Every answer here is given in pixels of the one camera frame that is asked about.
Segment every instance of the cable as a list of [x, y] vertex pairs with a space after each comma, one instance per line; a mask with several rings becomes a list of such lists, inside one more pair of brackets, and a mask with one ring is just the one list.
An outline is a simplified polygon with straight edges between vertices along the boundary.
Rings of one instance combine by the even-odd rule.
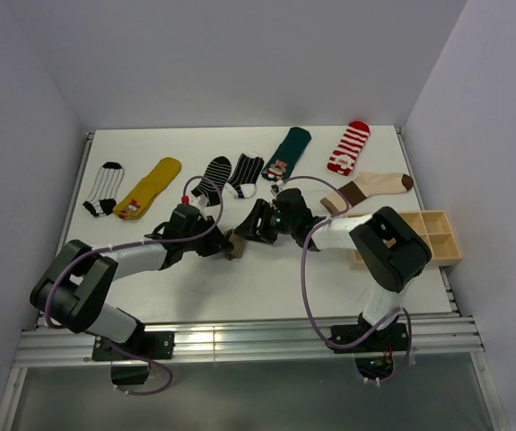
[[[60, 273], [60, 275], [57, 277], [56, 281], [54, 282], [54, 284], [50, 288], [50, 291], [48, 292], [48, 297], [47, 297], [46, 303], [44, 304], [44, 319], [45, 319], [47, 325], [50, 328], [55, 329], [55, 330], [61, 330], [61, 329], [64, 328], [64, 325], [56, 325], [52, 321], [52, 319], [50, 317], [50, 313], [52, 311], [52, 302], [54, 301], [54, 296], [56, 295], [58, 287], [62, 284], [62, 282], [64, 281], [64, 279], [66, 277], [70, 276], [70, 274], [72, 273], [72, 271], [76, 267], [76, 265], [78, 265], [83, 260], [88, 259], [89, 257], [94, 256], [96, 254], [100, 254], [100, 253], [107, 252], [107, 251], [108, 252], [112, 252], [112, 251], [133, 249], [135, 247], [143, 247], [143, 246], [148, 245], [148, 244], [155, 244], [155, 243], [159, 243], [159, 244], [172, 244], [172, 243], [177, 243], [177, 242], [195, 241], [195, 240], [199, 240], [200, 238], [208, 235], [210, 232], [212, 232], [212, 230], [214, 230], [214, 228], [217, 227], [218, 223], [222, 219], [222, 214], [223, 214], [222, 192], [218, 188], [217, 184], [215, 184], [215, 182], [213, 182], [212, 180], [210, 180], [206, 176], [204, 176], [204, 175], [196, 175], [196, 176], [190, 178], [188, 181], [186, 181], [186, 184], [184, 185], [184, 190], [183, 190], [183, 195], [184, 196], [186, 196], [186, 194], [188, 193], [188, 185], [193, 180], [207, 180], [212, 185], [212, 187], [218, 192], [218, 198], [220, 199], [220, 212], [218, 213], [217, 217], [215, 218], [214, 223], [210, 227], [208, 227], [205, 231], [203, 231], [202, 233], [199, 233], [197, 235], [191, 236], [189, 238], [178, 238], [178, 239], [173, 239], [173, 240], [148, 240], [148, 241], [144, 241], [144, 242], [142, 242], [142, 241], [127, 242], [125, 244], [119, 244], [119, 245], [114, 245], [114, 246], [109, 246], [109, 247], [100, 247], [98, 249], [92, 249], [90, 251], [87, 251], [87, 252], [81, 254], [76, 259], [74, 259], [72, 262], [70, 262], [70, 264], [68, 264], [66, 266], [66, 268], [63, 269], [63, 271]], [[163, 364], [161, 364], [159, 362], [153, 361], [153, 360], [145, 358], [145, 357], [140, 357], [140, 356], [133, 355], [133, 354], [131, 354], [129, 352], [126, 352], [121, 347], [117, 346], [111, 340], [106, 340], [106, 339], [104, 339], [104, 340], [107, 341], [109, 346], [113, 350], [117, 351], [120, 355], [129, 357], [130, 359], [135, 359], [135, 360], [138, 360], [138, 361], [144, 361], [144, 362], [146, 362], [147, 364], [150, 364], [150, 365], [158, 366], [158, 367], [162, 368], [164, 371], [166, 371], [168, 373], [168, 375], [169, 375], [168, 381], [161, 388], [158, 388], [158, 389], [153, 390], [153, 391], [143, 391], [143, 392], [141, 392], [141, 391], [128, 391], [128, 390], [125, 390], [124, 388], [122, 388], [122, 389], [118, 388], [120, 391], [123, 391], [124, 393], [128, 393], [128, 394], [132, 394], [132, 395], [152, 395], [154, 393], [159, 393], [161, 391], [164, 391], [166, 388], [168, 388], [168, 386], [170, 386], [171, 381], [173, 379], [173, 373], [170, 370], [170, 368], [168, 368], [166, 365], [163, 365]]]
[[379, 319], [360, 338], [358, 338], [357, 340], [355, 340], [355, 341], [353, 341], [351, 343], [348, 343], [348, 344], [337, 344], [337, 343], [334, 343], [333, 341], [331, 341], [330, 339], [328, 339], [324, 335], [324, 333], [322, 332], [322, 330], [319, 327], [318, 323], [315, 321], [315, 318], [313, 317], [313, 313], [311, 312], [310, 301], [308, 299], [307, 286], [305, 285], [305, 260], [307, 258], [308, 246], [310, 244], [311, 237], [313, 236], [313, 234], [315, 232], [317, 232], [318, 229], [322, 228], [323, 226], [327, 226], [328, 224], [330, 224], [331, 221], [333, 220], [333, 218], [335, 218], [337, 216], [341, 216], [341, 215], [345, 214], [346, 212], [348, 212], [351, 209], [351, 205], [349, 204], [349, 202], [347, 201], [345, 196], [338, 189], [336, 189], [333, 185], [329, 184], [327, 181], [322, 180], [321, 178], [302, 175], [302, 176], [297, 176], [297, 177], [289, 178], [285, 182], [289, 182], [291, 180], [314, 180], [314, 181], [317, 181], [317, 182], [321, 182], [322, 184], [325, 184], [326, 186], [329, 186], [331, 189], [333, 189], [345, 202], [345, 210], [344, 211], [336, 213], [336, 214], [332, 215], [330, 218], [328, 218], [328, 220], [325, 220], [325, 221], [317, 224], [316, 226], [314, 226], [313, 229], [311, 229], [308, 232], [307, 236], [305, 237], [305, 242], [303, 243], [302, 261], [301, 261], [301, 264], [300, 264], [300, 281], [301, 281], [301, 284], [302, 284], [303, 306], [305, 307], [305, 312], [306, 312], [306, 314], [308, 316], [308, 320], [310, 321], [310, 325], [313, 328], [313, 330], [315, 331], [315, 333], [318, 335], [318, 337], [328, 347], [332, 347], [332, 348], [336, 348], [336, 349], [340, 349], [340, 350], [347, 350], [347, 349], [350, 349], [352, 347], [356, 347], [359, 344], [363, 343], [369, 336], [371, 336], [371, 334], [373, 332], [375, 332], [383, 323], [385, 323], [391, 317], [394, 317], [394, 316], [400, 314], [401, 312], [403, 312], [406, 315], [406, 317], [407, 317], [407, 335], [408, 335], [407, 351], [406, 351], [406, 354], [405, 354], [405, 356], [403, 358], [403, 361], [401, 362], [401, 365], [399, 367], [396, 367], [396, 369], [393, 371], [393, 373], [391, 373], [391, 375], [389, 377], [384, 378], [384, 379], [380, 379], [380, 383], [387, 382], [387, 381], [391, 380], [392, 377], [395, 377], [399, 373], [400, 370], [405, 368], [405, 366], [407, 365], [407, 362], [409, 361], [409, 355], [411, 353], [411, 345], [412, 345], [412, 337], [413, 337], [413, 331], [411, 330], [411, 317], [409, 315], [409, 312], [405, 308], [400, 308], [400, 307], [397, 307], [397, 308], [391, 310], [385, 316], [383, 316], [381, 319]]

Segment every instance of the striped sock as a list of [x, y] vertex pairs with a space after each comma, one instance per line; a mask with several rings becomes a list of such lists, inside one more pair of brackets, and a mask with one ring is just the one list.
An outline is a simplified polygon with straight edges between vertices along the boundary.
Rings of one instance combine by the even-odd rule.
[[258, 191], [256, 181], [263, 167], [264, 159], [259, 157], [259, 155], [242, 154], [225, 188], [236, 198], [252, 198]]
[[116, 206], [116, 193], [123, 178], [124, 169], [120, 163], [104, 163], [98, 170], [90, 195], [82, 203], [84, 208], [95, 217], [112, 214]]
[[[222, 194], [223, 186], [230, 178], [230, 172], [232, 172], [232, 164], [227, 157], [220, 156], [213, 159], [206, 168], [204, 176], [215, 182]], [[213, 207], [220, 203], [220, 196], [215, 191], [212, 184], [206, 180], [201, 180], [200, 183], [192, 189], [192, 195], [196, 198], [201, 195], [205, 195], [208, 199], [208, 207]]]
[[370, 134], [369, 126], [361, 121], [349, 123], [337, 148], [329, 156], [328, 169], [347, 176], [355, 167], [357, 156], [362, 151]]

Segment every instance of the dark green sock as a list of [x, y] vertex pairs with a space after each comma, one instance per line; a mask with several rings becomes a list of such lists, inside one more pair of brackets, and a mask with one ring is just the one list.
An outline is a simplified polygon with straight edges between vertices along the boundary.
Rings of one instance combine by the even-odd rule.
[[304, 128], [290, 128], [284, 142], [277, 147], [272, 158], [266, 163], [261, 176], [266, 180], [287, 180], [292, 174], [295, 164], [311, 141], [310, 132]]

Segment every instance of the table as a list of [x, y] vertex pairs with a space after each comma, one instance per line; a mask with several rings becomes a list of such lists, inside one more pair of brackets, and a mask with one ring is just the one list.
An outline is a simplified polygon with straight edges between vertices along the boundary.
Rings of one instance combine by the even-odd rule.
[[[329, 154], [345, 127], [302, 127], [310, 131], [311, 142], [293, 176], [314, 175], [338, 187], [350, 181], [353, 177], [342, 177], [326, 168]], [[182, 196], [185, 181], [202, 174], [213, 158], [227, 156], [233, 169], [242, 152], [253, 151], [261, 153], [267, 162], [287, 131], [288, 128], [99, 130], [87, 157], [66, 239], [80, 239], [92, 245], [139, 240], [169, 219]], [[180, 160], [182, 171], [140, 220], [123, 221], [113, 215], [94, 218], [83, 208], [96, 173], [105, 162], [119, 162], [124, 167], [125, 176], [118, 190], [121, 200], [163, 157]], [[355, 171], [409, 173], [394, 127], [372, 127]], [[251, 199], [235, 199], [224, 192], [222, 230], [241, 223], [255, 198], [270, 200], [270, 184], [260, 178], [258, 193]], [[292, 185], [302, 190], [314, 214], [327, 214], [319, 203], [328, 193], [325, 186], [305, 180]], [[397, 210], [420, 209], [415, 191], [410, 190], [369, 198], [354, 211], [374, 211], [384, 205]], [[207, 213], [215, 216], [217, 207], [208, 208]], [[112, 285], [107, 302], [149, 323], [303, 318], [300, 257], [301, 250], [286, 236], [280, 236], [274, 246], [249, 242], [243, 258], [233, 262], [187, 253], [180, 263], [164, 271], [118, 280]], [[372, 277], [366, 269], [351, 271], [345, 251], [311, 253], [307, 275], [310, 304], [316, 316], [352, 316], [365, 306]], [[412, 314], [451, 312], [440, 270], [426, 268], [408, 289], [403, 305]]]

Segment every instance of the wooden box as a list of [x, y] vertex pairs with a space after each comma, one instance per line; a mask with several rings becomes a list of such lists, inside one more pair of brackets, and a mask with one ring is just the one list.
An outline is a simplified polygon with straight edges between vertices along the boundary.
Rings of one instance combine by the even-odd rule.
[[[349, 217], [365, 216], [370, 213], [348, 214]], [[451, 229], [449, 218], [445, 211], [405, 211], [399, 212], [407, 224], [429, 246], [432, 253], [430, 265], [450, 267], [461, 260], [461, 252]], [[351, 269], [364, 267], [365, 262], [359, 251], [349, 253]]]

